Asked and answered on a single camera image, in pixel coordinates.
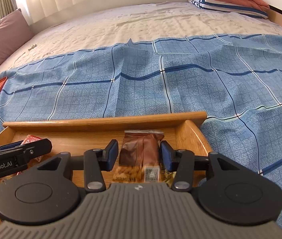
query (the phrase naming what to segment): bed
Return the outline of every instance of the bed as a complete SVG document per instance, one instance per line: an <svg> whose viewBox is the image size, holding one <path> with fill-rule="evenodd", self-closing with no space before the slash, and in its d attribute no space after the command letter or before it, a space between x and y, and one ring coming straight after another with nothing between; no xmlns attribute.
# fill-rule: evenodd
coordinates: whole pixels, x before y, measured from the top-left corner
<svg viewBox="0 0 282 239"><path fill-rule="evenodd" d="M3 76L0 131L4 121L206 110L212 148L282 188L282 27L269 20L190 3L111 9L37 34Z"/></svg>

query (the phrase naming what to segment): wooden tray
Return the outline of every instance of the wooden tray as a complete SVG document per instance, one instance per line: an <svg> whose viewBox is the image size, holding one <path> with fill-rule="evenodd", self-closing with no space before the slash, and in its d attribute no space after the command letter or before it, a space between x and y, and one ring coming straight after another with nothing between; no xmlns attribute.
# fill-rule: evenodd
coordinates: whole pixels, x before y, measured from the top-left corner
<svg viewBox="0 0 282 239"><path fill-rule="evenodd" d="M53 148L51 153L44 156L45 160L62 151L68 151L72 156L83 155L91 148L105 148L111 139L118 140L120 150L124 130L159 129L164 132L164 140L173 148L188 149L196 155L207 156L212 148L199 130L206 117L206 112L186 112L87 120L5 122L5 129L0 133L0 145L23 140L29 134L48 138ZM103 172L107 187L112 182L117 166L118 159L111 172ZM204 172L196 172L196 181L204 175ZM83 187L83 171L74 171L72 181Z"/></svg>

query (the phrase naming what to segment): beige bedsheet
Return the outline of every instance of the beige bedsheet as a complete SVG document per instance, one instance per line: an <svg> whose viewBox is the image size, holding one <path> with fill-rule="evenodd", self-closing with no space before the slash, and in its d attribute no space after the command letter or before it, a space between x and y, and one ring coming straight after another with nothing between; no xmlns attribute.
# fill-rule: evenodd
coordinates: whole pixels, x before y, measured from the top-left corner
<svg viewBox="0 0 282 239"><path fill-rule="evenodd" d="M73 19L34 36L1 66L0 73L44 57L159 37L194 35L276 34L282 27L237 13L196 8L190 3L159 3L110 9Z"/></svg>

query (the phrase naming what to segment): qr code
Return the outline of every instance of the qr code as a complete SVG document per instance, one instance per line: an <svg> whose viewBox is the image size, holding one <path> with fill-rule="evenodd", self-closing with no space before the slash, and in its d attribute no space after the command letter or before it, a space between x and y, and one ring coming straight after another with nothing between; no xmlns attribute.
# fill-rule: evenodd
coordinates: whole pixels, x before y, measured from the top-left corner
<svg viewBox="0 0 282 239"><path fill-rule="evenodd" d="M144 182L158 182L160 176L160 167L145 167Z"/></svg>

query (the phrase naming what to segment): blue and white striped blanket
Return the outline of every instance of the blue and white striped blanket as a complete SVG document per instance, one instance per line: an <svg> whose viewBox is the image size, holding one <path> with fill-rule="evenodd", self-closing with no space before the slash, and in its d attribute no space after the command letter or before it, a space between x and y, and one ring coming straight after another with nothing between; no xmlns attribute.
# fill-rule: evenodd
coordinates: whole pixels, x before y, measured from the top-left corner
<svg viewBox="0 0 282 239"><path fill-rule="evenodd" d="M246 6L236 5L228 2L220 2L216 0L188 0L189 3L194 4L200 9L207 9L221 12L237 12L239 14L247 15L253 18L267 19L268 15L266 12L250 8Z"/></svg>
<svg viewBox="0 0 282 239"><path fill-rule="evenodd" d="M282 188L282 36L129 41L48 57L3 76L0 131L4 121L205 110L201 130L212 148Z"/></svg>

